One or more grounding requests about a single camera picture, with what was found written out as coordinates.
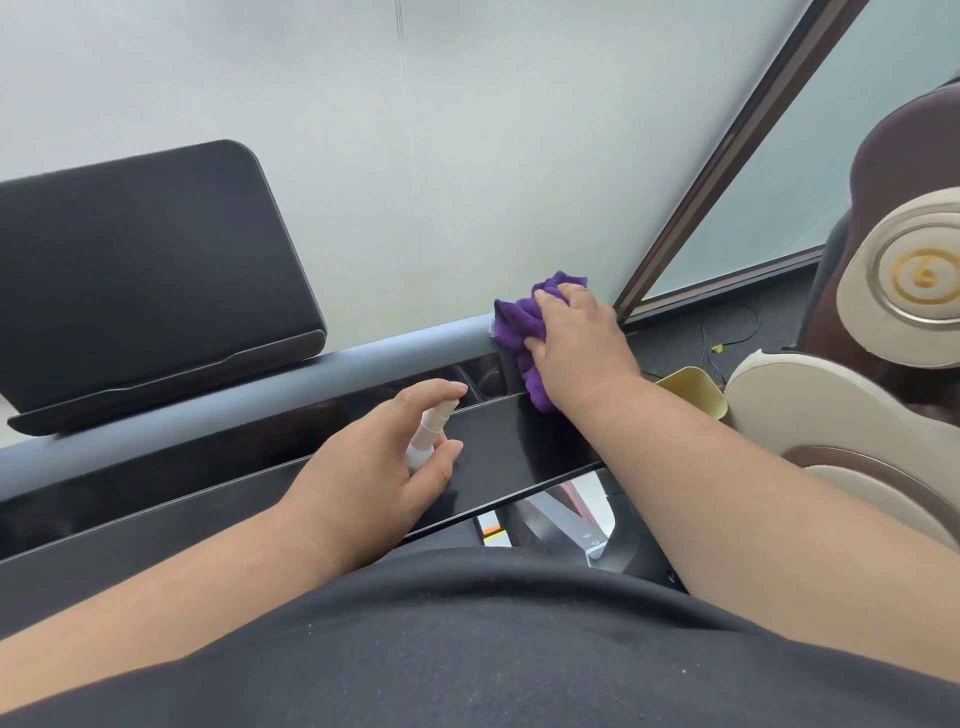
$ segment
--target circular logo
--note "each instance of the circular logo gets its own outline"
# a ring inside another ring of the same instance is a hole
[[[905,253],[894,263],[890,283],[911,303],[950,303],[960,298],[960,257],[936,248]]]

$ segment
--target cable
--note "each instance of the cable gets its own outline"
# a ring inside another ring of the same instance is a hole
[[[734,308],[745,308],[745,309],[747,309],[748,311],[750,311],[752,314],[754,314],[754,320],[755,320],[754,330],[752,330],[749,334],[747,334],[747,335],[744,336],[743,338],[741,338],[741,339],[734,339],[733,341],[723,341],[723,342],[720,342],[720,343],[718,343],[718,344],[714,344],[713,346],[711,346],[711,345],[708,343],[708,341],[707,341],[707,320],[704,319],[704,321],[702,321],[701,324],[700,324],[700,333],[701,333],[701,335],[703,336],[703,339],[704,339],[704,350],[703,350],[703,351],[701,352],[701,354],[700,354],[700,365],[699,365],[699,366],[700,366],[701,369],[703,369],[703,368],[704,368],[704,359],[706,359],[707,362],[709,362],[709,365],[710,365],[711,367],[713,367],[714,371],[716,371],[716,373],[717,373],[718,375],[720,375],[720,381],[721,381],[722,384],[725,385],[725,386],[726,386],[726,384],[727,384],[727,378],[724,376],[724,373],[720,371],[720,367],[718,367],[718,366],[716,365],[716,362],[713,361],[713,357],[711,356],[711,354],[713,353],[714,347],[721,347],[721,349],[723,349],[723,348],[726,348],[726,347],[728,347],[728,346],[732,346],[733,344],[743,344],[745,341],[750,341],[752,338],[754,338],[754,336],[756,335],[756,333],[757,333],[758,331],[760,331],[760,315],[759,315],[755,310],[753,310],[752,308],[750,308],[748,305],[744,305],[744,304],[742,304],[742,303],[739,303],[739,304],[737,304],[736,306],[731,306],[731,307],[734,307]]]

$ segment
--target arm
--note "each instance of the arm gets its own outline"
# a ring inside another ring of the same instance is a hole
[[[375,561],[436,499],[460,452],[438,443],[410,477],[403,453],[420,415],[465,390],[438,379],[404,390],[331,437],[273,508],[0,642],[0,714],[176,660]]]
[[[565,293],[570,307],[540,302],[548,343],[529,342],[547,392],[692,595],[960,682],[960,555],[645,381],[612,312],[586,289]]]

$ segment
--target purple microfiber cloth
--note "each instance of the purple microfiber cloth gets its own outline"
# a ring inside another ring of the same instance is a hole
[[[540,412],[554,412],[557,408],[546,396],[540,372],[534,365],[534,357],[523,346],[523,340],[534,336],[541,341],[546,341],[546,326],[543,324],[540,306],[533,295],[538,290],[544,290],[551,296],[566,302],[564,294],[557,288],[561,283],[586,286],[587,279],[568,276],[563,271],[557,271],[553,278],[537,283],[530,290],[529,299],[520,299],[515,303],[493,302],[493,328],[491,329],[493,341],[516,356],[516,365],[520,369],[520,375],[523,376],[527,392],[530,393],[530,400]]]

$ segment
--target hand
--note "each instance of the hand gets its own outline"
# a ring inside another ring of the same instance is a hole
[[[529,338],[524,344],[534,356],[550,399],[567,417],[573,417],[578,407],[589,406],[601,390],[638,378],[640,369],[613,309],[598,302],[582,285],[561,283],[558,287],[570,304],[537,291],[546,341]]]
[[[443,435],[412,477],[403,455],[423,412],[467,393],[460,382],[414,384],[330,437],[277,508],[337,573],[376,561],[400,543],[443,491],[463,448]]]

